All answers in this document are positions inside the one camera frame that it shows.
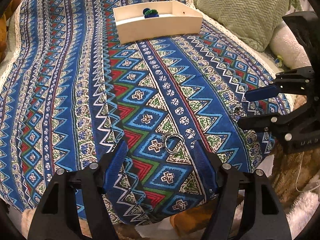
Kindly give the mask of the blue velvet scrunchie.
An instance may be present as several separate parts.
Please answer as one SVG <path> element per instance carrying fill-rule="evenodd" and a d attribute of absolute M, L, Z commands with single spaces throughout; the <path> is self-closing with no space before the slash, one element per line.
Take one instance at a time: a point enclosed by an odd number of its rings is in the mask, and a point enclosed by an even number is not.
<path fill-rule="evenodd" d="M 159 13 L 156 9 L 144 8 L 143 9 L 144 18 L 158 17 Z"/>

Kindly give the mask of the white fluffy cushion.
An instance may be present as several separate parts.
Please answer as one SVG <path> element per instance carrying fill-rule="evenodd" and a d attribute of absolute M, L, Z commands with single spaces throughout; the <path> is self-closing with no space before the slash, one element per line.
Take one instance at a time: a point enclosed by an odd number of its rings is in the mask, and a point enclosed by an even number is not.
<path fill-rule="evenodd" d="M 289 69 L 311 66 L 309 58 L 292 31 L 282 21 L 274 30 L 269 47 L 276 56 L 280 56 Z"/>

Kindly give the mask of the brown fuzzy rug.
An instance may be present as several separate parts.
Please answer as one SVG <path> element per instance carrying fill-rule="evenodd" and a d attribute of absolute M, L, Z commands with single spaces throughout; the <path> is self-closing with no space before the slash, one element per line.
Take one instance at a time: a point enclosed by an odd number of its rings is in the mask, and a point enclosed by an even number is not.
<path fill-rule="evenodd" d="M 319 171 L 319 148 L 285 154 L 280 143 L 276 142 L 271 154 L 274 160 L 269 180 L 283 208 L 287 210 Z"/>

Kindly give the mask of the green textured pillow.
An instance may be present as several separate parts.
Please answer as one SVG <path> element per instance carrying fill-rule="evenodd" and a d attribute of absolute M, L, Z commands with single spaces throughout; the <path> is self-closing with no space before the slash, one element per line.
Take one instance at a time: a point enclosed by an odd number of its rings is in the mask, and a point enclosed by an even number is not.
<path fill-rule="evenodd" d="M 274 30 L 300 0 L 193 0 L 196 9 L 216 20 L 252 49 L 266 49 Z"/>

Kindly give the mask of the blue patterned woven blanket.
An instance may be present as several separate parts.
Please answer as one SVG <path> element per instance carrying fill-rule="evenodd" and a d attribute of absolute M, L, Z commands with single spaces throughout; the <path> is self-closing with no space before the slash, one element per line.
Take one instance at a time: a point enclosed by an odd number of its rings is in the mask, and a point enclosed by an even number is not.
<path fill-rule="evenodd" d="M 34 208 L 59 168 L 81 170 L 124 140 L 107 206 L 114 223 L 146 225 L 208 197 L 194 144 L 241 172 L 270 153 L 270 133 L 241 116 L 287 114 L 283 94 L 246 101 L 274 71 L 216 22 L 195 35 L 121 44 L 113 9 L 169 0 L 23 0 L 10 19 L 1 77 L 1 197 Z M 191 4 L 192 0 L 177 0 Z"/>

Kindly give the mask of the cream rectangular open box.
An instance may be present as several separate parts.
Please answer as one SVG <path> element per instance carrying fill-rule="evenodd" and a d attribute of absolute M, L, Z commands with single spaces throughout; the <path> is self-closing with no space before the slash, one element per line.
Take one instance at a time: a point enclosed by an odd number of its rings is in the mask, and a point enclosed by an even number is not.
<path fill-rule="evenodd" d="M 156 9 L 159 16 L 144 18 L 144 8 Z M 116 7 L 113 14 L 121 44 L 162 36 L 197 34 L 203 20 L 201 12 L 177 0 Z"/>

